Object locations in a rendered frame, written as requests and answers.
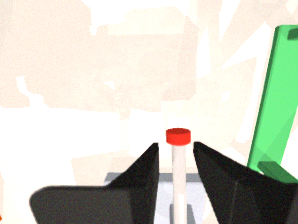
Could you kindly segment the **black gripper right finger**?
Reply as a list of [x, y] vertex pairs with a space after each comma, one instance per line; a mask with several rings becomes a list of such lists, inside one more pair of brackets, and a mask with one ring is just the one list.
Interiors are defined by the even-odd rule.
[[193, 155], [218, 224], [298, 224], [298, 183], [274, 180], [200, 141]]

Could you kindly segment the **white pin with red cap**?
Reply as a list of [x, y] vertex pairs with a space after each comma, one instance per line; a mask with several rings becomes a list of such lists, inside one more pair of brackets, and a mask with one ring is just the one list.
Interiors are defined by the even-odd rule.
[[174, 224], [186, 224], [186, 145], [191, 143], [191, 130], [168, 129], [166, 130], [166, 142], [172, 147]]

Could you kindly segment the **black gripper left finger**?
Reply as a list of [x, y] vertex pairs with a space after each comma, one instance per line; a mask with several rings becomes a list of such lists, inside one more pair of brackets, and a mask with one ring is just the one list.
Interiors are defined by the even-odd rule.
[[159, 143], [106, 185], [50, 185], [32, 192], [36, 224], [154, 224]]

